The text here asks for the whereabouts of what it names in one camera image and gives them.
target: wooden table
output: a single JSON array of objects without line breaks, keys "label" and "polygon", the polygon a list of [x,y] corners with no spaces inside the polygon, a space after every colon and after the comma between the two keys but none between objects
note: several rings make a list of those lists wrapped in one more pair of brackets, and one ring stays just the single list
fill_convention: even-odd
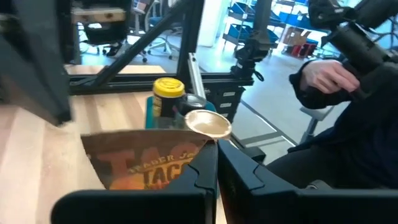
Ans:
[{"label": "wooden table", "polygon": [[[102,66],[67,66],[96,73]],[[162,73],[160,66],[127,66],[122,73]],[[50,223],[53,204],[75,190],[103,189],[81,134],[143,129],[151,92],[71,96],[74,122],[56,128],[15,106],[0,106],[0,223]],[[217,224],[225,224],[221,198]]]}]

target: cardboard box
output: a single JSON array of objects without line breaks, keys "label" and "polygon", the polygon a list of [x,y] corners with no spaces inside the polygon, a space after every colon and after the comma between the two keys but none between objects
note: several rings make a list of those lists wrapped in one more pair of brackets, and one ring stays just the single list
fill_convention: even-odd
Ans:
[{"label": "cardboard box", "polygon": [[311,34],[311,31],[306,31],[297,27],[289,27],[286,29],[283,43],[293,45],[303,45],[307,43],[307,38]]}]

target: hand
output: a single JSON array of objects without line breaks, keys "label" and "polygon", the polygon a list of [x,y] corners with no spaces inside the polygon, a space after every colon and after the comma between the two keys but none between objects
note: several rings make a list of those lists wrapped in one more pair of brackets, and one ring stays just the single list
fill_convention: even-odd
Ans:
[{"label": "hand", "polygon": [[359,87],[358,79],[347,71],[336,60],[310,62],[302,71],[300,88],[315,87],[323,93],[330,94],[341,89],[352,92]]}]

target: yellow lid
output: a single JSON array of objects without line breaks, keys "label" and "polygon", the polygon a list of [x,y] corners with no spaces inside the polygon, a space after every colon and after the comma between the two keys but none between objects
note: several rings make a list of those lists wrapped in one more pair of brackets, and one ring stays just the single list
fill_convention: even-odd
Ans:
[{"label": "yellow lid", "polygon": [[154,93],[163,97],[182,96],[184,89],[184,84],[175,78],[158,78],[154,83]]}]

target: black jacket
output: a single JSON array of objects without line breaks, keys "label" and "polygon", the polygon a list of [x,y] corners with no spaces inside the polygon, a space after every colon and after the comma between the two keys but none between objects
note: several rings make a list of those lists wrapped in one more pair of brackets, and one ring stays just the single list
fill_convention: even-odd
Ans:
[{"label": "black jacket", "polygon": [[[321,109],[331,105],[337,105],[343,101],[351,101],[347,91],[341,90],[333,94],[323,94],[313,89],[310,93],[300,90],[302,68],[289,77],[297,99],[301,104],[310,109]],[[398,78],[395,82],[389,82],[382,89],[371,95],[364,101],[351,102],[336,120],[335,125],[315,136],[308,142],[290,148],[289,152],[307,149],[313,145],[334,146],[340,145],[350,139],[361,136],[365,131],[374,129],[386,122],[393,114],[398,113]]]}]

